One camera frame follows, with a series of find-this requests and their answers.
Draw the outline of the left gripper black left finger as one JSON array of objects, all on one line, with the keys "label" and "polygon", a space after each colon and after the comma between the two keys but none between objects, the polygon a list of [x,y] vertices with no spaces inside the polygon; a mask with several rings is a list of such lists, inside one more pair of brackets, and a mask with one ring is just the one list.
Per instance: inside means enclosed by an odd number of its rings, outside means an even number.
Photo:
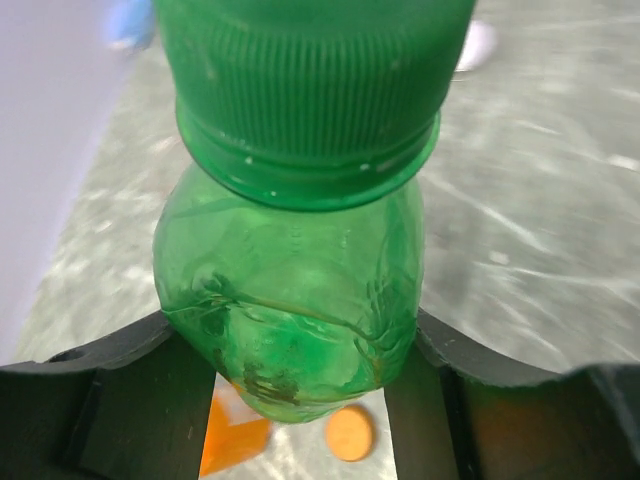
[{"label": "left gripper black left finger", "polygon": [[215,372],[155,312],[1,369],[4,479],[195,479]]}]

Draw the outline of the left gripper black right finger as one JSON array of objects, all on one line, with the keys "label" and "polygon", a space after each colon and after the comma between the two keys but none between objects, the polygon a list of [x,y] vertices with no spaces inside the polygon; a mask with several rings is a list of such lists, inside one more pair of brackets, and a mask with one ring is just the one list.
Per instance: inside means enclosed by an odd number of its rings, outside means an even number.
[{"label": "left gripper black right finger", "polygon": [[554,373],[426,312],[384,391],[401,479],[635,479],[639,367]]}]

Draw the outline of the green plastic bottle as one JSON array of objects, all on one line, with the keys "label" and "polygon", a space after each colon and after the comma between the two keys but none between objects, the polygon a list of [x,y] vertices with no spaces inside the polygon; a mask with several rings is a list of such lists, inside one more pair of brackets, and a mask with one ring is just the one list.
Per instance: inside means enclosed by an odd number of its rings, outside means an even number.
[{"label": "green plastic bottle", "polygon": [[416,180],[351,209],[295,212],[193,164],[152,252],[171,326],[264,417],[318,419],[387,386],[406,362],[424,272]]}]

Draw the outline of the green bottle cap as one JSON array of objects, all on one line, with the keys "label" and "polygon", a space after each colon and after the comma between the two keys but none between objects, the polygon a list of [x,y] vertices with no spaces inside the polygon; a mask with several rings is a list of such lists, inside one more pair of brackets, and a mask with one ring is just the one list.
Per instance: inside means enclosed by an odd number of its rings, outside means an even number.
[{"label": "green bottle cap", "polygon": [[349,162],[425,134],[471,1],[158,1],[196,158]]}]

